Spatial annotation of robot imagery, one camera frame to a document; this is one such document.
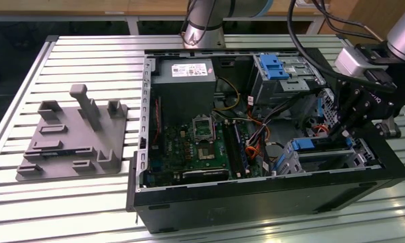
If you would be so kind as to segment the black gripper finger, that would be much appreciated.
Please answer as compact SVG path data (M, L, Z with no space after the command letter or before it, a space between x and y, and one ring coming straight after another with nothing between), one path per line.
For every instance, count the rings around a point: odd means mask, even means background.
M344 137L352 135L354 127L366 119L372 106L372 102L365 98L348 98L340 112L340 134Z
M357 120L354 106L361 97L361 89L356 85L336 85L333 109L337 122L333 125L329 138L338 138Z

